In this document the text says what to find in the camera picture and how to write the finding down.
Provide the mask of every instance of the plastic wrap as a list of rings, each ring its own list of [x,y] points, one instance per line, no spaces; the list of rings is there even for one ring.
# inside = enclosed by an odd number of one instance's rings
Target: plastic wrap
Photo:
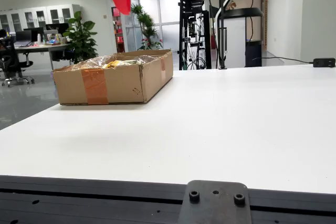
[[[115,69],[117,66],[127,66],[133,64],[146,64],[155,59],[157,56],[150,55],[140,55],[130,57],[123,57],[121,55],[109,55],[109,56],[98,56],[92,59],[88,59],[85,61],[81,61],[75,65],[69,65],[63,68],[55,69],[55,72],[60,71],[77,71],[84,69],[104,69],[104,68],[112,68]]]

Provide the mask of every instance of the office chair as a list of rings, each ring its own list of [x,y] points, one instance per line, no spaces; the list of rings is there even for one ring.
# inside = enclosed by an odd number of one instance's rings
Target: office chair
[[[10,83],[13,80],[16,80],[16,82],[24,80],[27,82],[27,84],[30,84],[30,82],[34,84],[34,78],[30,76],[23,77],[21,70],[21,68],[30,67],[31,65],[33,65],[33,62],[19,62],[19,58],[17,56],[14,46],[13,37],[0,39],[0,45],[4,48],[0,51],[0,68],[4,72],[6,78],[2,82],[2,86],[5,86],[7,84],[7,86],[10,87]]]

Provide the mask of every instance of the black stand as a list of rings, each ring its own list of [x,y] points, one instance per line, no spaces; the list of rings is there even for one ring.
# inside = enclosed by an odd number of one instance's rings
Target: black stand
[[[227,51],[227,29],[224,27],[224,12],[226,5],[224,5],[226,0],[219,0],[219,7],[221,11],[221,17],[219,18],[219,22],[217,22],[217,28],[218,28],[218,40],[219,40],[219,47],[217,47],[217,55],[219,55],[219,61],[220,61],[220,68],[226,69],[225,67],[225,59],[226,59],[226,51]]]
[[[211,46],[210,46],[210,28],[209,28],[209,12],[207,10],[202,10],[202,5],[204,0],[180,0],[180,37],[179,37],[179,69],[187,70],[189,64],[195,64],[196,69],[211,69]],[[201,29],[196,33],[195,23],[196,15],[202,17],[200,26],[204,27],[203,34]],[[196,42],[191,42],[191,38],[197,38]],[[196,59],[188,58],[188,47],[197,47]],[[205,51],[205,59],[202,60],[202,65],[200,65],[200,50]]]

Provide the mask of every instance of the desk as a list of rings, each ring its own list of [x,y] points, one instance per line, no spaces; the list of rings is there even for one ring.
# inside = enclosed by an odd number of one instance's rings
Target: desk
[[[41,45],[41,46],[38,46],[38,47],[18,47],[18,48],[15,48],[16,52],[18,54],[23,54],[25,52],[28,52],[28,53],[31,53],[31,52],[49,52],[49,57],[50,57],[50,63],[51,63],[51,69],[53,70],[54,69],[54,65],[53,65],[53,57],[51,55],[50,52],[52,51],[63,51],[67,48],[67,45]]]
[[[336,68],[176,71],[148,104],[56,105],[0,131],[0,174],[336,193]]]

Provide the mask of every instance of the green leaves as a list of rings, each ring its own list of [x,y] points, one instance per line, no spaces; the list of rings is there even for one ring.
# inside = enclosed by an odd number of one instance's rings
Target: green leaves
[[[140,15],[143,13],[143,7],[141,5],[132,5],[131,12]]]
[[[81,18],[81,12],[75,13],[75,18],[69,19],[70,24],[76,24],[74,27],[70,25],[66,32],[63,33],[63,36],[69,36],[71,43],[68,48],[73,49],[72,61],[78,63],[83,60],[87,60],[97,56],[96,49],[93,46],[96,46],[96,41],[91,38],[91,35],[96,35],[97,32],[91,32],[95,23],[92,21],[86,21],[83,23]]]
[[[75,16],[75,19],[81,20],[82,12],[79,10],[78,12],[75,12],[74,16]]]
[[[92,21],[86,21],[84,22],[83,26],[89,31],[92,30],[93,27],[95,26],[96,23],[92,22]]]
[[[132,13],[137,15],[138,21],[140,23],[141,32],[146,37],[146,41],[142,42],[143,46],[140,47],[138,50],[152,49],[154,45],[158,47],[157,44],[151,42],[151,37],[155,38],[158,36],[158,31],[154,27],[153,18],[143,10],[143,7],[141,5],[132,5],[131,11]]]
[[[65,32],[63,33],[63,37],[67,37],[67,36],[69,36],[70,33],[71,33],[71,32],[69,32],[69,31],[65,31]]]

